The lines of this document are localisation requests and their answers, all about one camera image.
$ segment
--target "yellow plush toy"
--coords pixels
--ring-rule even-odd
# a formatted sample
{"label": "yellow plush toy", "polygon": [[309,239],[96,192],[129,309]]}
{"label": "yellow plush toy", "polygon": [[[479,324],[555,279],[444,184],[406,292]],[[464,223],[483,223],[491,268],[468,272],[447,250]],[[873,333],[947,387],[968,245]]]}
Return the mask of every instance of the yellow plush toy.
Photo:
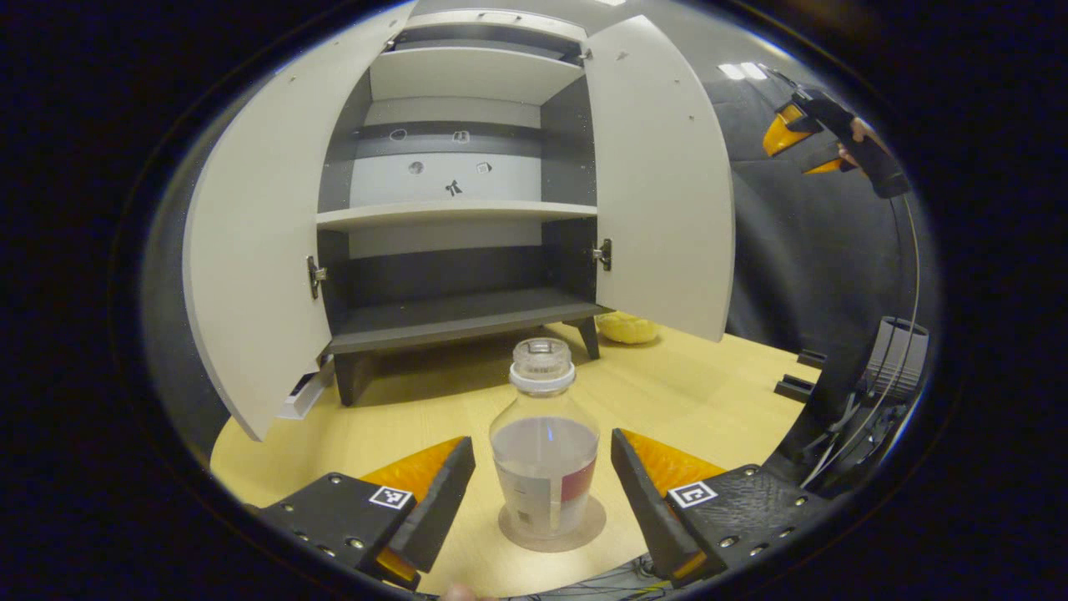
{"label": "yellow plush toy", "polygon": [[624,345],[651,343],[656,339],[657,333],[660,332],[659,325],[623,312],[597,316],[596,319],[597,329],[606,338]]}

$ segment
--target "white bottle cap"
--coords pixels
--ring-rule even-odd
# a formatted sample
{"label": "white bottle cap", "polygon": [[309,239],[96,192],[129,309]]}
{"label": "white bottle cap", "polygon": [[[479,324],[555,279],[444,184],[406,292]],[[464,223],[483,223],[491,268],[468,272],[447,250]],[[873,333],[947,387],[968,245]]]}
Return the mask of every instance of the white bottle cap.
{"label": "white bottle cap", "polygon": [[508,380],[524,393],[551,393],[575,382],[571,350],[563,341],[531,338],[516,345],[512,352]]}

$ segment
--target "door hinge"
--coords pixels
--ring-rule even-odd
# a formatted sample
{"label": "door hinge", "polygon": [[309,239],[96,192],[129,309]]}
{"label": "door hinge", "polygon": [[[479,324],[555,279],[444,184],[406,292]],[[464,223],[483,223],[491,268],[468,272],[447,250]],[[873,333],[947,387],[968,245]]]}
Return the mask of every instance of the door hinge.
{"label": "door hinge", "polygon": [[606,271],[612,270],[612,238],[607,237],[600,248],[591,251],[595,260],[600,260]]}
{"label": "door hinge", "polygon": [[327,268],[315,264],[315,256],[308,255],[308,283],[312,286],[312,298],[319,297],[319,282],[326,281]]}

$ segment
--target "white cabinet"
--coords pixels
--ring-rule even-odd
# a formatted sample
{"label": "white cabinet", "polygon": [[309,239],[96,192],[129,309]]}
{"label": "white cabinet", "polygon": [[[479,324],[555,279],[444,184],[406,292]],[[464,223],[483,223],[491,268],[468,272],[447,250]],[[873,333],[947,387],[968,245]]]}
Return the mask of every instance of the white cabinet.
{"label": "white cabinet", "polygon": [[[641,16],[586,37],[534,15],[408,21],[410,10],[382,13],[286,66],[229,126],[198,181],[184,250],[190,323],[216,389],[255,440],[324,352],[345,388],[356,353],[555,321],[584,325],[593,355],[592,316],[610,310],[723,334],[734,264],[727,156],[701,82],[670,39]],[[457,42],[473,27],[477,43]],[[549,108],[577,91],[586,121],[561,126],[582,111]],[[359,114],[346,116],[354,102]],[[446,146],[466,135],[441,138],[453,123],[470,126],[462,152]],[[439,181],[459,169],[450,160],[471,162],[465,181]],[[434,175],[434,185],[391,185],[393,171]],[[476,179],[490,173],[497,179]],[[527,183],[511,193],[500,188],[508,180]],[[465,241],[480,227],[525,241]],[[420,239],[398,243],[405,232]],[[594,258],[604,238],[611,270]],[[330,265],[314,296],[308,256]],[[482,268],[503,283],[480,287]],[[440,297],[426,285],[441,286]]]}

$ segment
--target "table surface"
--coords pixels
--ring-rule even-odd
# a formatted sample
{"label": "table surface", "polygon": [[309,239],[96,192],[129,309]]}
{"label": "table surface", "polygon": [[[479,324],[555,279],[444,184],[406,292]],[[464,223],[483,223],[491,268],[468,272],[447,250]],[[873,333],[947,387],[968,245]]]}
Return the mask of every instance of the table surface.
{"label": "table surface", "polygon": [[[603,532],[583,548],[536,553],[509,542],[497,517],[504,497],[493,470],[490,422],[516,396],[507,383],[512,349],[551,335],[571,347],[570,389],[600,426],[592,494],[604,506]],[[802,405],[774,394],[783,375],[815,382],[819,370],[792,353],[725,335],[719,344],[661,330],[628,347],[601,338],[586,358],[578,331],[553,325],[379,359],[375,380],[352,408],[326,390],[302,422],[278,420],[262,443],[231,418],[216,441],[213,474],[244,503],[277,503],[328,472],[359,477],[454,437],[469,436],[476,469],[434,569],[419,590],[462,582],[481,595],[528,595],[598,575],[647,551],[610,461],[611,430],[626,428],[725,470],[763,463]]]}

